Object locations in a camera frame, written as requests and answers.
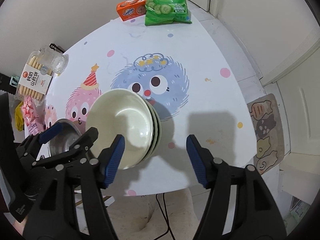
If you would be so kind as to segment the large steel bowl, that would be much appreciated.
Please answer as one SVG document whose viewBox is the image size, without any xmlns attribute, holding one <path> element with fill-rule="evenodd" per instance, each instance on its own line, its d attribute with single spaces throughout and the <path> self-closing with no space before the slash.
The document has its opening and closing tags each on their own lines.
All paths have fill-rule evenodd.
<svg viewBox="0 0 320 240">
<path fill-rule="evenodd" d="M 49 142 L 48 149 L 50 156 L 68 151 L 69 147 L 81 136 L 79 129 L 70 120 L 59 119 L 56 123 L 62 125 L 62 131 Z"/>
</svg>

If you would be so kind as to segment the small green ribbed bowl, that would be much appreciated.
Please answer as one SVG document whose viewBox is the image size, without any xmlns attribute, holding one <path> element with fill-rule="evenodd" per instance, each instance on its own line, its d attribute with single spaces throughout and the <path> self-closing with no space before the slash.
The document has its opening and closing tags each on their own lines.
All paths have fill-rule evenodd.
<svg viewBox="0 0 320 240">
<path fill-rule="evenodd" d="M 152 136 L 151 136 L 151 145 L 147 150 L 146 154 L 144 155 L 142 161 L 145 161 L 146 159 L 148 159 L 148 157 L 150 157 L 153 151 L 155 150 L 157 140 L 158 140 L 158 132 L 159 132 L 159 125 L 158 125 L 158 119 L 156 117 L 156 112 L 153 109 L 153 106 L 149 102 L 145 100 L 145 103 L 148 106 L 148 109 L 151 113 L 153 130 L 152 130 Z"/>
</svg>

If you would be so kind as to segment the orange Ovaltine biscuit box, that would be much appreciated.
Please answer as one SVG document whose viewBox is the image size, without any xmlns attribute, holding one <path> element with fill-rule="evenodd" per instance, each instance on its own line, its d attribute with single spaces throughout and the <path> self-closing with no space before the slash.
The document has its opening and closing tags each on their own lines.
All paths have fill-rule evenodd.
<svg viewBox="0 0 320 240">
<path fill-rule="evenodd" d="M 128 21 L 146 13 L 146 0 L 127 0 L 116 6 L 116 12 L 123 21 Z"/>
</svg>

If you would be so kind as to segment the yellow plastic bag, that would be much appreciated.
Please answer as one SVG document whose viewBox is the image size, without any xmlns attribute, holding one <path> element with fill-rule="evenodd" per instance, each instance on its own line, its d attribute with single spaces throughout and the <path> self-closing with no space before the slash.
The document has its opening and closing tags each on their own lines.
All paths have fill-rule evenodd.
<svg viewBox="0 0 320 240">
<path fill-rule="evenodd" d="M 14 118 L 15 118 L 15 127 L 21 132 L 24 130 L 24 119 L 21 107 L 23 106 L 23 102 L 21 101 L 17 107 L 15 108 Z"/>
</svg>

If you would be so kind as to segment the large green ceramic bowl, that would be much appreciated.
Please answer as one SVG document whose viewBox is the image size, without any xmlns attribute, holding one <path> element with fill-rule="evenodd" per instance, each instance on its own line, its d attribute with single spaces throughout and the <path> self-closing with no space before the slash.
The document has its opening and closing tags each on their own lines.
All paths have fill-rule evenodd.
<svg viewBox="0 0 320 240">
<path fill-rule="evenodd" d="M 158 113 L 156 112 L 156 110 L 154 109 L 154 107 L 147 102 L 145 99 L 143 99 L 140 95 L 129 91 L 129 93 L 131 93 L 134 96 L 138 96 L 140 97 L 142 100 L 144 100 L 144 103 L 147 105 L 149 112 L 151 113 L 152 116 L 152 124 L 153 124 L 153 134 L 152 134 L 152 142 L 150 147 L 148 148 L 148 150 L 146 151 L 146 153 L 144 154 L 144 156 L 142 158 L 139 159 L 139 161 L 137 161 L 134 165 L 131 165 L 130 167 L 135 167 L 137 166 L 139 163 L 145 161 L 146 159 L 150 158 L 153 153 L 155 152 L 157 146 L 159 145 L 159 141 L 161 139 L 162 136 L 162 127 L 161 127 L 161 121 L 159 118 Z"/>
</svg>

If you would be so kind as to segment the clear glass cup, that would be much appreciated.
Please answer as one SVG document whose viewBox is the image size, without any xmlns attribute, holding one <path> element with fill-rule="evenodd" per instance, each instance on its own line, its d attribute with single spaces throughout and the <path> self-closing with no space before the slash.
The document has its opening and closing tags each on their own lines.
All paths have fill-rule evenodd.
<svg viewBox="0 0 320 240">
<path fill-rule="evenodd" d="M 68 54 L 63 55 L 49 46 L 39 50 L 39 63 L 51 69 L 55 74 L 62 74 L 68 64 Z"/>
</svg>

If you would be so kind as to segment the cream ribbed bowl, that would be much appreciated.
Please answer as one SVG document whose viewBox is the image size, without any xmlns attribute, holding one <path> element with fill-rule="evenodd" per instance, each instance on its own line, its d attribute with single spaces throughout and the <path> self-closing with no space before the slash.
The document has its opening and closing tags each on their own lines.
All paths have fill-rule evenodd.
<svg viewBox="0 0 320 240">
<path fill-rule="evenodd" d="M 151 113 L 144 100 L 127 89 L 112 89 L 97 98 L 86 119 L 86 129 L 91 127 L 99 133 L 91 148 L 95 157 L 111 145 L 116 135 L 125 138 L 120 170 L 131 168 L 151 145 Z"/>
</svg>

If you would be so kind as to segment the cat pattern floor mat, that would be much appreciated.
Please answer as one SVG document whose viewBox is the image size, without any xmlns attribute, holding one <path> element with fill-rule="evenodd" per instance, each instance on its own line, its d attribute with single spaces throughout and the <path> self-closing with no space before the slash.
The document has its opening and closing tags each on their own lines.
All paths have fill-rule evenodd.
<svg viewBox="0 0 320 240">
<path fill-rule="evenodd" d="M 278 165 L 285 155 L 278 104 L 273 94 L 267 94 L 247 106 L 257 139 L 257 153 L 253 163 L 260 174 L 265 174 Z"/>
</svg>

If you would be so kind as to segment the green Lays chips bag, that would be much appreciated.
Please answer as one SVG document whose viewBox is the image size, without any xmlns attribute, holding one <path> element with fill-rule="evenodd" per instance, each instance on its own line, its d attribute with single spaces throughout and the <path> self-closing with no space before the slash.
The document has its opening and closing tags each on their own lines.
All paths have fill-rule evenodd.
<svg viewBox="0 0 320 240">
<path fill-rule="evenodd" d="M 186 0 L 146 0 L 145 25 L 191 23 Z"/>
</svg>

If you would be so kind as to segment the yam biscuit clear pack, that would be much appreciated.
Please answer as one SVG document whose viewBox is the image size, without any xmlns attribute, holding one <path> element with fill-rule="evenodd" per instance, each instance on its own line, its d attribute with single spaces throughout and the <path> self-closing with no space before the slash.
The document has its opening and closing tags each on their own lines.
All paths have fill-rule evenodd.
<svg viewBox="0 0 320 240">
<path fill-rule="evenodd" d="M 30 96 L 39 106 L 46 98 L 53 71 L 40 64 L 39 52 L 33 51 L 24 65 L 16 90 L 16 98 L 23 101 Z"/>
</svg>

